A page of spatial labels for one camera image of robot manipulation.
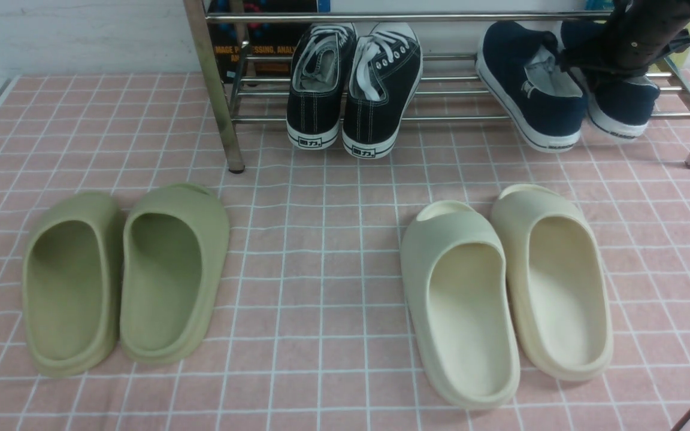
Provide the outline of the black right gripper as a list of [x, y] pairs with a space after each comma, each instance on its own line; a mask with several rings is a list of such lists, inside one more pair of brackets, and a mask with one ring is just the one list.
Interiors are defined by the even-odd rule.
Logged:
[[564, 71], [636, 77], [669, 54], [690, 47], [690, 1], [616, 1], [602, 32], [559, 52]]

